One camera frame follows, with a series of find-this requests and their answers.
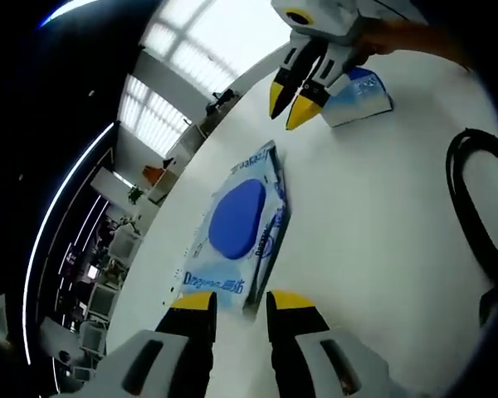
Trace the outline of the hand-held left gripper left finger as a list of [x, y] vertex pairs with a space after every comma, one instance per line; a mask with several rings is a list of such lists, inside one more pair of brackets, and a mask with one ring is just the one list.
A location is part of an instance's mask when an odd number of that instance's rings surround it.
[[105, 357], [79, 397], [204, 397], [213, 364], [217, 295], [177, 299], [155, 330], [137, 332]]

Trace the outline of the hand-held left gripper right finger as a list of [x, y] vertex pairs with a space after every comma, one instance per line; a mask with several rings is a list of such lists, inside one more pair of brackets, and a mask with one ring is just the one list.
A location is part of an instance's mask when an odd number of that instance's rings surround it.
[[353, 334], [332, 329], [305, 296], [266, 293], [271, 364], [281, 397], [401, 397], [388, 363]]

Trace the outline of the person's right hand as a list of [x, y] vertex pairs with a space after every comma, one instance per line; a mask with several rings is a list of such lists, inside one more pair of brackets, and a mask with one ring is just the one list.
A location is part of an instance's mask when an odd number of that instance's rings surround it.
[[418, 22], [373, 20], [357, 37], [352, 66], [363, 65], [370, 56], [388, 55], [395, 51], [421, 51], [430, 26]]

